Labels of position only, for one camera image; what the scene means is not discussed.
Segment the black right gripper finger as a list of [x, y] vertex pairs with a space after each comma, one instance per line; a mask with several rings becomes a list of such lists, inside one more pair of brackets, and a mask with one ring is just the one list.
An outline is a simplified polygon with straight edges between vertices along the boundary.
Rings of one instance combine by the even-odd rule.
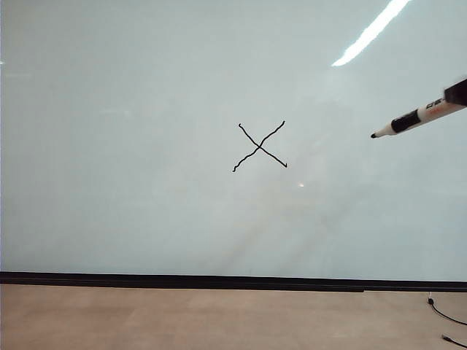
[[446, 108], [466, 108], [466, 77], [443, 90]]

